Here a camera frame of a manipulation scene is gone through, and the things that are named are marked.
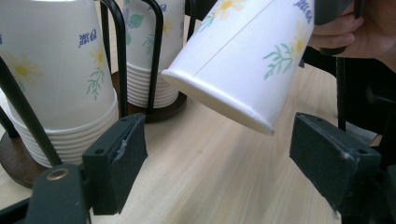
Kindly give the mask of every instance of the white paper cup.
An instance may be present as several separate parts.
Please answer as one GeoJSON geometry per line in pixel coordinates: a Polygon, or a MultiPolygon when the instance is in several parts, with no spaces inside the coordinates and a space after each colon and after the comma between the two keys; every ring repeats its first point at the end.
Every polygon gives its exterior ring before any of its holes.
{"type": "Polygon", "coordinates": [[[163,77],[261,133],[276,120],[314,27],[313,0],[219,0],[163,77]]]}
{"type": "MultiPolygon", "coordinates": [[[[127,61],[150,69],[156,19],[152,8],[141,0],[124,1],[127,61]]],[[[158,0],[163,11],[163,42],[159,69],[169,66],[183,47],[184,0],[158,0]]]]}
{"type": "MultiPolygon", "coordinates": [[[[46,130],[103,116],[113,86],[93,1],[4,0],[0,55],[46,130]]],[[[11,106],[11,114],[21,121],[11,106]]]]}

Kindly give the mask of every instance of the black holder arm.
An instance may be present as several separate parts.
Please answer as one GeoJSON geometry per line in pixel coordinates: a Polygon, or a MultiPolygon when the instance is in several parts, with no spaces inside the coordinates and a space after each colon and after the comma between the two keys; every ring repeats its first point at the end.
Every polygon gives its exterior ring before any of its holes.
{"type": "Polygon", "coordinates": [[[315,116],[295,117],[290,157],[343,224],[396,221],[396,166],[380,168],[381,154],[315,116]]]}
{"type": "Polygon", "coordinates": [[[128,98],[127,98],[127,73],[126,73],[126,40],[125,40],[125,21],[122,17],[122,11],[114,0],[100,0],[101,15],[102,15],[102,29],[103,39],[105,43],[105,51],[109,68],[110,62],[110,44],[109,44],[109,29],[108,16],[105,6],[109,9],[116,29],[117,38],[117,53],[119,65],[119,88],[120,88],[120,117],[123,118],[128,115],[128,98]]]}

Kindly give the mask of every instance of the dark round base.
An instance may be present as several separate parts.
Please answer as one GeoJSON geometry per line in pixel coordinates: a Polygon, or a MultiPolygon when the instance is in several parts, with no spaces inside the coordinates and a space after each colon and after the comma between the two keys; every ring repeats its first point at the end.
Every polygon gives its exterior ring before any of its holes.
{"type": "Polygon", "coordinates": [[[13,180],[29,189],[47,169],[33,160],[20,137],[10,138],[7,133],[0,141],[0,163],[13,180]]]}
{"type": "MultiPolygon", "coordinates": [[[[118,79],[117,73],[112,75],[113,86],[117,93],[119,93],[118,79]]],[[[147,113],[146,108],[128,104],[128,114],[143,113],[146,115],[147,123],[159,122],[180,113],[185,108],[186,101],[187,96],[180,92],[174,103],[164,108],[153,109],[151,113],[147,113]]],[[[33,160],[20,137],[10,138],[7,133],[0,141],[0,163],[13,180],[30,189],[36,178],[48,169],[33,160]]]]}

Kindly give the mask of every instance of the wooden table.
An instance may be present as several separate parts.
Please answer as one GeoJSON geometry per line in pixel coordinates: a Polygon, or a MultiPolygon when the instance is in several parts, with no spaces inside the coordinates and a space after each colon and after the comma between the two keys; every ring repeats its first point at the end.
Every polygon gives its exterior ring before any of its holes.
{"type": "MultiPolygon", "coordinates": [[[[0,103],[7,104],[2,92],[0,103]]],[[[340,223],[289,157],[296,112],[335,124],[335,79],[309,65],[299,68],[274,136],[251,131],[188,99],[177,116],[146,124],[148,158],[122,213],[92,216],[92,222],[340,223]]],[[[31,193],[0,167],[0,209],[31,193]]]]}

